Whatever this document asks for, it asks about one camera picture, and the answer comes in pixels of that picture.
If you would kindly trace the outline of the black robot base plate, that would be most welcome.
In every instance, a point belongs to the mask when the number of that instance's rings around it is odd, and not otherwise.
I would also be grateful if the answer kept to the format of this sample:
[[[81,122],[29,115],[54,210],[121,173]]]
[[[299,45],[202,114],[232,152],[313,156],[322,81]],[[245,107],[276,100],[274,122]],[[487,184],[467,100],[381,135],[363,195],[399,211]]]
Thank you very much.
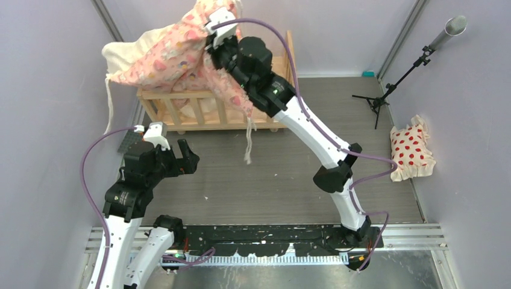
[[[283,256],[293,248],[296,256],[334,256],[356,249],[382,248],[380,228],[371,227],[357,241],[340,225],[188,225],[178,233],[171,249],[199,256],[210,248],[214,256]]]

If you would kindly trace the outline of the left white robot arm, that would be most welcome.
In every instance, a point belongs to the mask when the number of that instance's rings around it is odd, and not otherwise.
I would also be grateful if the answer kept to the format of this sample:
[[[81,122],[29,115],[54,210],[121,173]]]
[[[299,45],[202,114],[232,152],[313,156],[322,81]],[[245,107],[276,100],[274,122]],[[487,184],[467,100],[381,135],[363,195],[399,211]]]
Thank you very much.
[[[160,215],[140,252],[132,261],[128,260],[156,185],[165,178],[191,175],[197,170],[199,156],[185,139],[177,143],[180,158],[166,140],[138,141],[124,154],[121,175],[105,194],[102,212],[107,228],[89,288],[143,288],[164,252],[184,244],[183,221]]]

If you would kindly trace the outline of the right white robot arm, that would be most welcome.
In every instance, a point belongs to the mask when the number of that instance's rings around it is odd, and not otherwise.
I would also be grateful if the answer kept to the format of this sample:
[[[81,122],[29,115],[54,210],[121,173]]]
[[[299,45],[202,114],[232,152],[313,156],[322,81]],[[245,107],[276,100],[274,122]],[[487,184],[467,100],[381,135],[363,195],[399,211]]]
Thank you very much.
[[[368,239],[371,220],[362,213],[353,184],[352,166],[359,144],[337,137],[300,101],[293,85],[272,70],[272,52],[263,40],[235,36],[207,37],[206,49],[216,69],[225,69],[243,88],[252,104],[289,128],[321,162],[313,182],[330,193],[339,211],[344,239],[352,247]]]

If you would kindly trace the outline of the wooden slatted pet bed frame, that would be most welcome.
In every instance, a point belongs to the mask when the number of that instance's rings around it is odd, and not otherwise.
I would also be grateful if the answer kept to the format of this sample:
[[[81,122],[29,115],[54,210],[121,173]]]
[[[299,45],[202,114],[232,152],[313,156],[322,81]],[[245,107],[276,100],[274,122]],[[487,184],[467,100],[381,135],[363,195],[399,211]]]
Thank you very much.
[[[289,61],[284,49],[284,56],[273,57],[272,68],[294,86],[291,67],[295,64],[295,54],[291,30],[286,31],[285,41],[291,51],[292,61]],[[137,97],[152,122],[163,122],[168,131],[179,134],[188,131],[240,130],[248,124],[243,113],[217,99],[209,90],[159,93],[138,89]],[[185,100],[183,105],[178,104],[177,100],[180,99]],[[251,120],[257,129],[277,132],[286,128],[256,108]]]

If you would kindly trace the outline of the pink unicorn print cushion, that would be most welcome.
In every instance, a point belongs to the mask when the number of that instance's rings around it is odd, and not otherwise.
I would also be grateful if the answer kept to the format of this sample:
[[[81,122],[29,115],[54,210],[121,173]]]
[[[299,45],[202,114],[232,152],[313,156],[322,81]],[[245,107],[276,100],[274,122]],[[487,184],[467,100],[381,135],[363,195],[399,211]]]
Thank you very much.
[[[226,105],[251,118],[253,104],[225,69],[216,70],[206,52],[205,25],[216,10],[241,16],[240,1],[196,1],[180,21],[144,32],[135,42],[111,42],[102,49],[105,84],[155,92],[210,90]]]

